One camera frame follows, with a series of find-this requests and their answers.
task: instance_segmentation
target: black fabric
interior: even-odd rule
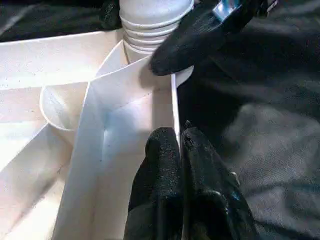
[[[0,41],[102,29],[100,3],[36,3]],[[28,6],[2,1],[0,26]],[[320,239],[319,16],[320,0],[279,0],[178,88],[180,121],[198,127],[237,173],[267,240]]]

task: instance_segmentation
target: paper cup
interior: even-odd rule
[[[153,37],[153,38],[144,38],[144,37],[140,37],[140,38],[134,38],[134,37],[130,37],[127,34],[125,35],[125,39],[130,42],[133,45],[136,46],[141,46],[141,47],[153,47],[154,45],[159,46],[160,44],[163,43],[163,41],[168,37],[169,35],[164,35],[161,37]]]
[[[122,23],[139,28],[158,28],[183,18],[193,0],[120,0]]]
[[[87,83],[44,86],[40,92],[40,110],[55,132],[71,145],[86,94]]]
[[[153,53],[153,51],[142,51],[142,50],[133,48],[125,40],[123,41],[123,45],[125,48],[127,59],[131,64]]]
[[[122,23],[122,27],[125,31],[130,30],[134,32],[138,32],[138,34],[145,35],[145,36],[160,36],[164,34],[169,34],[174,31],[177,27],[179,27],[180,21],[175,21],[171,24],[161,26],[161,27],[150,27],[150,28],[141,28],[139,26],[132,26],[125,22]]]
[[[126,25],[122,25],[124,32],[132,37],[132,38],[157,38],[157,37],[162,37],[162,36],[167,36],[171,34],[177,27],[179,26],[179,22],[169,25],[168,27],[164,28],[155,28],[155,29],[149,29],[149,30],[144,30],[144,29],[129,29],[126,27]]]

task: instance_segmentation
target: white paper partition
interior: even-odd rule
[[[0,89],[93,79],[122,30],[0,43]]]
[[[122,239],[149,135],[179,126],[171,77],[151,74],[148,60],[90,83],[53,240]]]
[[[54,184],[59,176],[59,169],[69,161],[71,150],[45,125],[19,154],[0,170],[0,238],[12,230],[14,224],[27,215]],[[47,214],[48,212],[44,211],[42,217],[48,218]],[[50,228],[50,225],[40,227],[40,232],[44,230],[43,227]]]

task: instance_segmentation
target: black glove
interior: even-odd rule
[[[266,16],[278,0],[205,0],[155,51],[150,68],[159,76],[186,69],[218,50],[254,16]]]
[[[258,238],[235,176],[196,128],[154,131],[132,185],[125,240]]]

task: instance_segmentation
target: stacked plastic cups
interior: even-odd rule
[[[120,0],[129,61],[152,54],[193,6],[194,0]]]

